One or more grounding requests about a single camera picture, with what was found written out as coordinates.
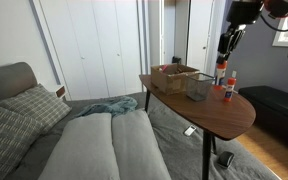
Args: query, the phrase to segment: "teal blanket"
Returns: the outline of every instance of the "teal blanket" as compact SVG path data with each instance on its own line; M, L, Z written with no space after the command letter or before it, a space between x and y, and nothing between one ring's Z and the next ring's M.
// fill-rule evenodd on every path
M76 117L87 116L93 113L111 113L112 117L115 117L134 111L136 106L137 101L134 98L122 96L104 103L86 106Z

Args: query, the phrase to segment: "wooden table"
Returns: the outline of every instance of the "wooden table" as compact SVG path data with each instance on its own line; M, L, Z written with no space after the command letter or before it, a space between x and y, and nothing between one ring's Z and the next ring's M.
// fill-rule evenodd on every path
M255 120L253 106L242 96L234 94L231 102L224 102L224 90L211 88L206 100L193 101L185 92L166 95L151 83L150 75L140 75L147 88L145 110L152 93L166 106L194 125L203 129L203 172L208 179L212 137L231 140L243 134Z

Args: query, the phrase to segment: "patterned pillow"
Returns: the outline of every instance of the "patterned pillow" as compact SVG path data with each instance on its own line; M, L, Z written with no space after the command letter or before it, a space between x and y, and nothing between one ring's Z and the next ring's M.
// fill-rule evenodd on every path
M48 92L41 84L15 97L0 101L0 106L39 120L44 125L43 133L48 132L71 111L70 107Z
M42 130L37 120L0 107L0 179L18 165Z

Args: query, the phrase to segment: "glue bottle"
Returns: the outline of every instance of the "glue bottle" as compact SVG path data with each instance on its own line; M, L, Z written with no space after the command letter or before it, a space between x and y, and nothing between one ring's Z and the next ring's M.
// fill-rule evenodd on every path
M232 100L233 90L234 90L234 86L236 83L235 77L236 77L236 71L233 71L232 77L228 78L227 80L227 86L226 86L226 91L225 91L225 96L224 96L225 102L230 102Z
M227 66L226 60L224 60L223 64L217 64L214 89L217 90L223 89L222 85L224 84L226 66Z

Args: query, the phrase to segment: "gray headboard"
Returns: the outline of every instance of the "gray headboard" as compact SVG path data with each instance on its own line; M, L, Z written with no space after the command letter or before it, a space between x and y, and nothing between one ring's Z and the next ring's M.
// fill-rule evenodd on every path
M27 63L0 67L0 100L15 96L36 85L36 77Z

